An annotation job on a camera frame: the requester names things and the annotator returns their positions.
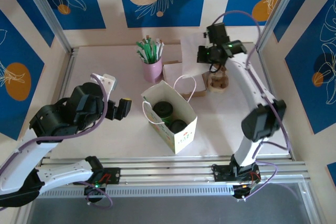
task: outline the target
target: cardboard box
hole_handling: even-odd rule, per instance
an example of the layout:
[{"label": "cardboard box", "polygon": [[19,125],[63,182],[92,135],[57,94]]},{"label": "cardboard box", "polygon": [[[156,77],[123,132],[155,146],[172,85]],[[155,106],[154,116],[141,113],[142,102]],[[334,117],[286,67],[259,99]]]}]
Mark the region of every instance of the cardboard box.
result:
[{"label": "cardboard box", "polygon": [[[150,87],[141,94],[144,101],[154,107],[161,101],[169,102],[174,109],[173,119],[181,119],[187,123],[187,127],[176,134],[172,133],[165,124],[150,124],[166,142],[166,144],[177,154],[194,140],[197,115],[190,104],[165,81]],[[154,123],[162,122],[161,118],[152,110],[149,104],[144,104],[144,111],[147,117]]]},{"label": "cardboard box", "polygon": [[[168,61],[168,62],[165,62],[165,63],[163,64],[162,72],[163,72],[163,79],[164,79],[165,81],[167,81],[167,77],[166,77],[166,72],[165,72],[165,68],[164,68],[164,66],[165,66],[165,65],[171,65],[171,64],[177,64],[177,63],[182,64],[182,62],[180,62],[180,61],[178,61],[178,60],[176,60],[176,61]],[[175,80],[176,80],[178,77],[180,77],[181,75],[182,75],[182,68],[181,68],[181,73],[176,74],[176,78],[175,78]],[[193,94],[193,97],[204,97],[204,96],[206,96],[206,87],[207,87],[207,76],[206,76],[206,74],[203,74],[203,75],[202,75],[202,79],[203,79],[203,82],[204,82],[204,88],[203,88],[202,90],[197,90],[197,89],[196,89],[195,93]],[[188,98],[190,97],[191,93],[192,93],[192,92],[188,92],[188,93],[182,93],[182,92],[180,92],[180,95],[181,95],[182,97],[184,97],[185,99],[188,99]]]}]

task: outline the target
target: paper bag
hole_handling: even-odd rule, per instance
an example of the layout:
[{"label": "paper bag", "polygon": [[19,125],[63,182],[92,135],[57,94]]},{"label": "paper bag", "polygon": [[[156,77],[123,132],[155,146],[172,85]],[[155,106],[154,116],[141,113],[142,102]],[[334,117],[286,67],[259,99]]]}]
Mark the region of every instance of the paper bag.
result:
[{"label": "paper bag", "polygon": [[[194,140],[197,115],[190,106],[190,104],[165,81],[150,87],[142,94],[144,103],[143,109],[148,119],[154,123],[149,122],[166,144],[173,150],[175,154],[180,152],[189,143]],[[169,128],[162,123],[161,118],[152,110],[158,102],[166,101],[173,106],[173,119],[181,119],[186,122],[187,127],[176,134],[172,133]]]}]

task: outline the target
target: pen holder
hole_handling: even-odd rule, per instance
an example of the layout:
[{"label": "pen holder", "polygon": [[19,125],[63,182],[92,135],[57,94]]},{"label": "pen holder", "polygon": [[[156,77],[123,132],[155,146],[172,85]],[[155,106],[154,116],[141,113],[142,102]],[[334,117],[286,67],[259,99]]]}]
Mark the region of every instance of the pen holder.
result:
[{"label": "pen holder", "polygon": [[156,83],[162,79],[162,58],[153,64],[146,64],[142,61],[143,77],[146,81]]}]

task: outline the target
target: white string handle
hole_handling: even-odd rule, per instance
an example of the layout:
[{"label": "white string handle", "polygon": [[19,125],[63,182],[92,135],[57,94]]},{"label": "white string handle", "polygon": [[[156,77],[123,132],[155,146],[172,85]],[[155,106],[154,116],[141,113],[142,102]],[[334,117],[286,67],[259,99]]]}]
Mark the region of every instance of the white string handle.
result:
[{"label": "white string handle", "polygon": [[143,114],[145,115],[145,117],[147,118],[148,121],[150,121],[152,124],[163,124],[164,122],[161,122],[161,123],[154,123],[152,120],[150,120],[147,115],[146,115],[146,112],[145,112],[145,107],[144,107],[144,104],[147,103],[149,104],[149,106],[152,108],[151,104],[149,102],[146,102],[146,101],[143,101],[142,102],[142,112]]},{"label": "white string handle", "polygon": [[191,93],[191,95],[190,95],[190,97],[189,97],[189,99],[188,99],[188,101],[187,101],[187,102],[189,102],[190,99],[191,99],[191,97],[193,97],[193,94],[195,93],[195,90],[196,90],[196,87],[197,87],[196,80],[195,80],[195,78],[194,78],[193,76],[189,76],[189,75],[187,75],[187,74],[183,74],[183,75],[181,75],[181,76],[178,77],[177,80],[175,81],[173,89],[175,89],[175,86],[176,86],[177,81],[180,80],[180,79],[181,79],[182,77],[184,77],[184,76],[188,76],[188,77],[190,77],[190,78],[193,78],[193,80],[194,80],[194,82],[195,82],[194,90],[193,90],[193,92]]}]

